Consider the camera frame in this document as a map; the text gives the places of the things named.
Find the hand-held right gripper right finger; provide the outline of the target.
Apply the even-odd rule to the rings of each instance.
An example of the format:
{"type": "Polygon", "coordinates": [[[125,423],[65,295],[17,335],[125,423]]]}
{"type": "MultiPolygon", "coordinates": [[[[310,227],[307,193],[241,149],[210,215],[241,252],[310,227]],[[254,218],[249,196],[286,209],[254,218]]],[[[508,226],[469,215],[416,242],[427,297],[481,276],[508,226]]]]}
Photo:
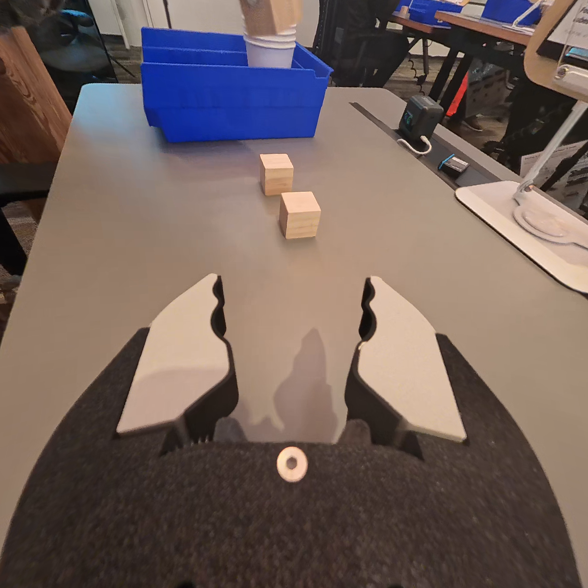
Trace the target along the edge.
{"type": "Polygon", "coordinates": [[[348,421],[363,422],[371,443],[466,441],[435,328],[378,276],[366,278],[361,308],[345,385],[348,421]]]}

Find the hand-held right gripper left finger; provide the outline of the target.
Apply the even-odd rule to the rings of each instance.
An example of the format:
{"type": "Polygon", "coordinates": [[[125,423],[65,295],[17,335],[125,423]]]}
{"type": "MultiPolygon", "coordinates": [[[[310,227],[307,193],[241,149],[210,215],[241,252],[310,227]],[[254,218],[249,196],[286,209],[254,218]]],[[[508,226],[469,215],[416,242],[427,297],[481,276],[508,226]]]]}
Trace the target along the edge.
{"type": "Polygon", "coordinates": [[[172,429],[179,436],[213,436],[239,400],[225,333],[222,278],[209,274],[151,322],[117,435],[172,429]]]}

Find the wooden cube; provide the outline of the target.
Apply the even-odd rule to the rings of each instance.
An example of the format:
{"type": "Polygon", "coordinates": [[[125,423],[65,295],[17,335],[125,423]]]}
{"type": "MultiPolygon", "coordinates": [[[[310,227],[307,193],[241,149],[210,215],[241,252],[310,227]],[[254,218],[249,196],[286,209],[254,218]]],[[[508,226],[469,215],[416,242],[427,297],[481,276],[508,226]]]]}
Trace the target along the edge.
{"type": "Polygon", "coordinates": [[[284,192],[279,207],[279,225],[285,239],[314,238],[321,209],[313,192],[284,192]]]}
{"type": "Polygon", "coordinates": [[[253,36],[283,33],[302,19],[302,1],[239,1],[245,32],[253,36]]]}
{"type": "Polygon", "coordinates": [[[262,153],[260,160],[260,184],[265,196],[291,192],[293,164],[286,153],[262,153]]]}

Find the blue plastic bin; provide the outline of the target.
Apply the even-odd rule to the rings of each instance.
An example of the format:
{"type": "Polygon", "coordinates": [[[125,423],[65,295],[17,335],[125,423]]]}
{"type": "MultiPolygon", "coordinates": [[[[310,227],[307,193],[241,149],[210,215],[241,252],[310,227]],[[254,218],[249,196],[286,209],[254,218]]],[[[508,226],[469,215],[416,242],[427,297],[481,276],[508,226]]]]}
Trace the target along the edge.
{"type": "Polygon", "coordinates": [[[333,69],[296,43],[289,69],[247,64],[241,36],[141,29],[143,109],[170,143],[311,138],[333,69]]]}

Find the black charging block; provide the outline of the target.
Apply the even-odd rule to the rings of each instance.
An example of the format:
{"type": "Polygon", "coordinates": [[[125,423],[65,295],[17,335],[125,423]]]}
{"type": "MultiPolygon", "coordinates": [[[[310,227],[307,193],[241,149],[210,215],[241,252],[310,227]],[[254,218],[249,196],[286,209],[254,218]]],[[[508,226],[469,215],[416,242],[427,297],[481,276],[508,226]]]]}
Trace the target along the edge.
{"type": "Polygon", "coordinates": [[[435,100],[424,95],[414,95],[406,103],[399,122],[401,138],[409,142],[430,139],[437,125],[445,117],[445,111],[435,100]]]}

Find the printed paper leaflet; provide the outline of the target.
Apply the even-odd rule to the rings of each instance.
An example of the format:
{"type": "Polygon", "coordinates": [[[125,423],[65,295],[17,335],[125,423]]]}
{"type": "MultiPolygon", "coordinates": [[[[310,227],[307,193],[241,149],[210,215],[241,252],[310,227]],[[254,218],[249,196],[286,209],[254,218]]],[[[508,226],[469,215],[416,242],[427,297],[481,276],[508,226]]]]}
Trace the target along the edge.
{"type": "Polygon", "coordinates": [[[570,209],[587,196],[587,141],[557,148],[534,180],[534,186],[570,209]]]}

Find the orange traffic cone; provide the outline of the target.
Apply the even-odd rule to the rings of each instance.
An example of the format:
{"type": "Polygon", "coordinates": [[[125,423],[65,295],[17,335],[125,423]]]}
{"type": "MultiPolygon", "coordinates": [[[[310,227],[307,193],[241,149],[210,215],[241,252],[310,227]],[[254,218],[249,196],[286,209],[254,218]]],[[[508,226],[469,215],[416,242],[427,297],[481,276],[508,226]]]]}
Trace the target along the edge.
{"type": "Polygon", "coordinates": [[[469,74],[466,73],[462,83],[460,84],[460,87],[455,95],[455,97],[452,100],[452,103],[450,105],[450,107],[448,108],[446,115],[448,117],[453,117],[455,114],[460,113],[463,108],[466,105],[467,99],[466,99],[466,95],[467,95],[467,88],[468,88],[468,78],[469,78],[469,74]]]}

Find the patterned storage crate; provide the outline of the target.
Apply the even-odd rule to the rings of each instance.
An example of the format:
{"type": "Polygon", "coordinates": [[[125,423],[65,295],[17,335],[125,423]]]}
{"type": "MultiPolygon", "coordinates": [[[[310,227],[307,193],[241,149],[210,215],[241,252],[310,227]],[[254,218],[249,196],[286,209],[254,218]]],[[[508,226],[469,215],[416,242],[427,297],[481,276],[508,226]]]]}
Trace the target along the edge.
{"type": "Polygon", "coordinates": [[[503,104],[507,70],[491,63],[473,62],[467,76],[466,116],[482,114],[503,104]]]}

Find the brown wooden cabinet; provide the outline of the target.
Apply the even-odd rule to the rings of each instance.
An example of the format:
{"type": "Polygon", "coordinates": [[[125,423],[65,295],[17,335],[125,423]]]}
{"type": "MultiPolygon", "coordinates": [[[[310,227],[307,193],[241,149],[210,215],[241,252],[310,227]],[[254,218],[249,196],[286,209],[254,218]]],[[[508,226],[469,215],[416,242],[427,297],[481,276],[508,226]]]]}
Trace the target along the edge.
{"type": "Polygon", "coordinates": [[[58,163],[72,115],[26,29],[1,34],[1,165],[58,163]]]}

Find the wooden office table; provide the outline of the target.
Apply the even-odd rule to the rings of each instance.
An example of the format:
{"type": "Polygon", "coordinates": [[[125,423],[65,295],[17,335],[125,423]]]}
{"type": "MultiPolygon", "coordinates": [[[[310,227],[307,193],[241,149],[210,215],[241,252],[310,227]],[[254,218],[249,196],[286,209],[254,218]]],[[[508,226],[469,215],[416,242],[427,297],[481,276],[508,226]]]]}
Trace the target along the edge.
{"type": "Polygon", "coordinates": [[[505,28],[501,23],[460,13],[437,11],[436,18],[449,24],[436,41],[449,48],[429,92],[447,111],[474,59],[525,78],[524,54],[531,34],[505,28]]]}
{"type": "Polygon", "coordinates": [[[423,24],[420,22],[413,21],[409,18],[405,18],[404,15],[401,13],[394,13],[390,18],[389,22],[394,24],[399,24],[404,32],[407,32],[409,35],[420,35],[431,38],[431,36],[435,36],[436,33],[443,30],[440,27],[434,27],[427,24],[423,24]]]}

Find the small blue bin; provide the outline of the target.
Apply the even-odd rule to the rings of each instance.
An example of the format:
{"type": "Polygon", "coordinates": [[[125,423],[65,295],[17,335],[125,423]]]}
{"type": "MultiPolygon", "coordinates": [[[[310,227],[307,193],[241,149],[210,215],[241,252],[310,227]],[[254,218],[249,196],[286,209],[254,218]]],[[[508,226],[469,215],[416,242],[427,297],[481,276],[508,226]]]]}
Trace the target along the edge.
{"type": "Polygon", "coordinates": [[[400,1],[397,12],[402,18],[429,26],[441,26],[442,21],[436,18],[437,12],[460,13],[463,5],[450,1],[400,1]]]}
{"type": "MultiPolygon", "coordinates": [[[[534,1],[486,1],[481,18],[504,24],[512,24],[523,12],[532,7],[534,1]]],[[[536,7],[523,18],[519,26],[533,26],[541,18],[541,9],[536,7]]]]}

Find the printed instruction sheet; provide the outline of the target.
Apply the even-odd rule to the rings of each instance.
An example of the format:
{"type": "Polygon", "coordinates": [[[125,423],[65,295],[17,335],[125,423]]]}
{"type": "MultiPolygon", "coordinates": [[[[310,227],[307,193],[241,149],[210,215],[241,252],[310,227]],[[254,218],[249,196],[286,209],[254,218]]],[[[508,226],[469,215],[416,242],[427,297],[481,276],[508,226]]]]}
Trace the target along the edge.
{"type": "Polygon", "coordinates": [[[587,1],[574,1],[547,40],[587,50],[587,1]]]}

